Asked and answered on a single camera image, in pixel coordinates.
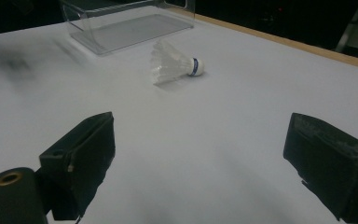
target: white shuttlecock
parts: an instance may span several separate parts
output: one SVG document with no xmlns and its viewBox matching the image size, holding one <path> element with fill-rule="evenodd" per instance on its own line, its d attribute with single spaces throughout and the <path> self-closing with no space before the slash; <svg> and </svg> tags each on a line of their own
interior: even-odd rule
<svg viewBox="0 0 358 224">
<path fill-rule="evenodd" d="M 159 40 L 154 45 L 151 66 L 155 85 L 177 80 L 184 75 L 196 77 L 204 70 L 203 61 L 188 58 L 165 40 Z"/>
</svg>

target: dark floor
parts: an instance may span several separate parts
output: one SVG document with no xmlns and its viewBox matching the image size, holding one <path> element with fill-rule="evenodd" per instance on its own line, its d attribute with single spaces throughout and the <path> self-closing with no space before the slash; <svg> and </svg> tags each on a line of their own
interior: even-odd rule
<svg viewBox="0 0 358 224">
<path fill-rule="evenodd" d="M 178 6 L 186 3 L 166 1 Z M 196 13 L 335 49 L 357 7 L 358 0 L 197 0 Z M 0 0 L 0 33 L 58 22 L 63 22 L 59 0 Z M 343 52 L 358 57 L 358 49 Z"/>
</svg>

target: transparent box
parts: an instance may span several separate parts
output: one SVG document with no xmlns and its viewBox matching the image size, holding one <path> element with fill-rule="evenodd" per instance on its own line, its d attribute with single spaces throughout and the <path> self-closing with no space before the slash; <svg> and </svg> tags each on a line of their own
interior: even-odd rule
<svg viewBox="0 0 358 224">
<path fill-rule="evenodd" d="M 72 38 L 98 55 L 194 26 L 195 0 L 61 0 Z"/>
</svg>

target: white tabletop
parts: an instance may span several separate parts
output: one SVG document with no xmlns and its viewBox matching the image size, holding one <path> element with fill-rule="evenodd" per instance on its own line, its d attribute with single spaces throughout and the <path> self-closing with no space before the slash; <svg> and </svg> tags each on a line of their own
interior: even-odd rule
<svg viewBox="0 0 358 224">
<path fill-rule="evenodd" d="M 203 21 L 166 39 L 206 73 L 156 87 L 156 40 L 97 57 L 63 24 L 1 34 L 0 172 L 112 111 L 117 155 L 81 223 L 337 223 L 282 151 L 293 112 L 358 138 L 358 67 Z"/>
</svg>

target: blue band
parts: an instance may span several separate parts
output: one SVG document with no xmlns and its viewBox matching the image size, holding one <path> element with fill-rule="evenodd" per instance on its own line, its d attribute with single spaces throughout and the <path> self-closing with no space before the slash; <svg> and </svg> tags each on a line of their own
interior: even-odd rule
<svg viewBox="0 0 358 224">
<path fill-rule="evenodd" d="M 193 72 L 190 74 L 191 77 L 195 76 L 197 70 L 199 69 L 199 61 L 195 58 L 193 58 L 193 60 L 194 60 L 194 67 L 193 67 Z"/>
</svg>

